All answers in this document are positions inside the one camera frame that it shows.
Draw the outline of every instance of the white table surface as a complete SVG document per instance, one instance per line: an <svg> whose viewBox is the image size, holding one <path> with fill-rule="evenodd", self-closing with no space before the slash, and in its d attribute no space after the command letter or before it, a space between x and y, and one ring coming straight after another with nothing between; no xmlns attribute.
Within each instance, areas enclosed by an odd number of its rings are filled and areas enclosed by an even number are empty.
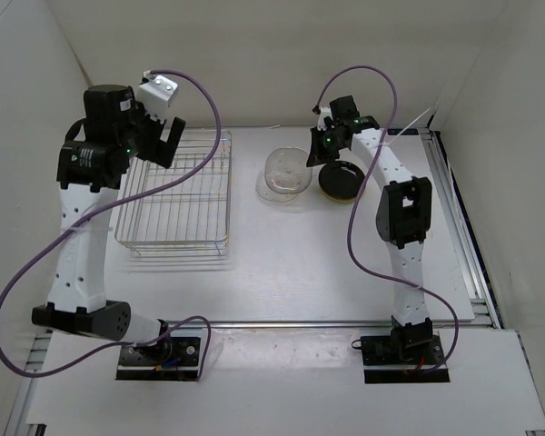
<svg viewBox="0 0 545 436"><path fill-rule="evenodd" d="M29 423L46 436L524 436L545 418L515 332L464 329L450 383L363 383L350 329L214 333L198 382L116 381L118 350L40 379ZM451 330L441 333L447 350ZM52 369L101 341L56 333Z"/></svg>
<svg viewBox="0 0 545 436"><path fill-rule="evenodd" d="M393 287L350 260L346 248L350 203L328 199L316 168L307 191L288 203L269 203L255 191L266 157L279 147L309 151L307 128L233 128L232 208L225 258L194 262L138 257L109 235L105 283L110 299L167 320L202 314L226 322L388 321ZM419 136L403 136L393 151L417 176L431 175ZM350 152L343 155L356 162ZM354 249L365 265L391 273L388 251L375 229L381 193L368 183L354 228ZM431 229L423 255L424 284L473 319L469 295L434 186ZM427 297L433 320L448 310Z"/></svg>

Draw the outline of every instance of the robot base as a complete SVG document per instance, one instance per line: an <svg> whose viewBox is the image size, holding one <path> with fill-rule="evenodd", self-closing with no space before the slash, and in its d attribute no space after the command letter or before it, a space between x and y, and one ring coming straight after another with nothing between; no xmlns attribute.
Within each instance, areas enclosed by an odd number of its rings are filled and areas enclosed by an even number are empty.
<svg viewBox="0 0 545 436"><path fill-rule="evenodd" d="M444 358L440 336L434 335L423 347L402 360L391 336L362 336L363 372L366 384L445 383L450 382L448 369L413 371L413 368L435 365Z"/></svg>
<svg viewBox="0 0 545 436"><path fill-rule="evenodd" d="M123 347L119 352L115 379L195 382L200 361L200 338L172 336L171 340L172 352L163 365L151 361L131 347Z"/></svg>

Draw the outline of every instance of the wire rack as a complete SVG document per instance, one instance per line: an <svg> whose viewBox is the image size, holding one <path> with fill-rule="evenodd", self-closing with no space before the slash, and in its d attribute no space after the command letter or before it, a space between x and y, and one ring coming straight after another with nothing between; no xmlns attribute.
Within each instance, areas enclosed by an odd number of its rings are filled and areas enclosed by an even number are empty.
<svg viewBox="0 0 545 436"><path fill-rule="evenodd" d="M123 197L169 183L190 172L210 152L215 131L185 131L173 159L164 169L134 159ZM232 137L222 132L214 158L194 177L161 193L121 206L117 242L141 253L186 250L223 253L230 228Z"/></svg>

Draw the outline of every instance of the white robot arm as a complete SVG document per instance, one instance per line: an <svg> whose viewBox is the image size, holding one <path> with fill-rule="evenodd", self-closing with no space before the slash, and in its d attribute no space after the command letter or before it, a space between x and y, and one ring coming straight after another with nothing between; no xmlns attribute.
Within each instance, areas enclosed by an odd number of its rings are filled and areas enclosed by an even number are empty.
<svg viewBox="0 0 545 436"><path fill-rule="evenodd" d="M160 136L177 87L166 77L146 73L136 97L130 86L119 85L93 86L84 93L86 117L71 128L59 154L62 232L86 213L117 199L121 176L134 156L171 165L185 122L174 119L167 142ZM75 141L81 126L85 141ZM105 296L110 218L111 210L96 215L65 241L47 303L33 309L34 324L133 343L149 341L164 331L164 322L132 313L127 302Z"/></svg>
<svg viewBox="0 0 545 436"><path fill-rule="evenodd" d="M366 166L377 154L381 131L372 117L361 117L353 99L339 98L331 108L319 110L312 128L312 150L308 165L327 164L339 158L339 150L351 149ZM376 217L378 233L391 258L392 275L422 284L421 256L431 223L431 183L414 176L383 145L372 173L382 191ZM432 325L424 294L402 283L394 284L392 338L406 350L426 345L432 339Z"/></svg>

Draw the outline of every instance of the white cable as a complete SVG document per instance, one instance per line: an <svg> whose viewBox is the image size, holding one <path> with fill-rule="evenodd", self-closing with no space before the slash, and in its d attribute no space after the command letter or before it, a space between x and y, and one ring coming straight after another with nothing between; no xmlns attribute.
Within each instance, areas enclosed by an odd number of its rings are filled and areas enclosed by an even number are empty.
<svg viewBox="0 0 545 436"><path fill-rule="evenodd" d="M402 135L406 130L408 130L410 127L412 127L413 125L415 125L416 123L418 123L420 121L420 119L426 115L429 111L431 111L432 108L429 107L428 109L426 109L424 112L422 112L420 115L418 115L418 117L412 121L411 123L409 123L408 125L406 125L403 129L401 129L401 131L396 134L392 139L391 141L389 141L388 143L383 143L386 147L389 147L390 145L392 145L396 139L398 139L400 137L400 135Z"/></svg>

